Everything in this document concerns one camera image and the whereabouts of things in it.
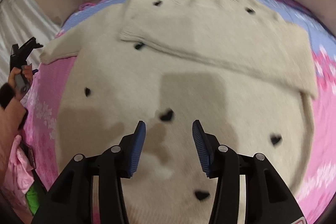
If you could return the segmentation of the person's left hand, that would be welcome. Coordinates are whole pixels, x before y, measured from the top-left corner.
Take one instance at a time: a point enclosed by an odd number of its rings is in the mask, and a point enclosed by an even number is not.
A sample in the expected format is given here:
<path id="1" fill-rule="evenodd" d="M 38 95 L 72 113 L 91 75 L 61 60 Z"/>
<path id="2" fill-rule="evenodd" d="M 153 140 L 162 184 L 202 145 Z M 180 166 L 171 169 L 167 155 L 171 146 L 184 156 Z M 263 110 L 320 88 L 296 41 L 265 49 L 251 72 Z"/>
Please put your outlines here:
<path id="1" fill-rule="evenodd" d="M 28 88 L 26 88 L 26 91 L 23 92 L 23 87 L 27 84 L 31 85 L 33 83 L 32 64 L 24 65 L 21 69 L 13 67 L 9 74 L 7 83 L 15 91 L 15 98 L 20 101 L 28 90 Z"/>

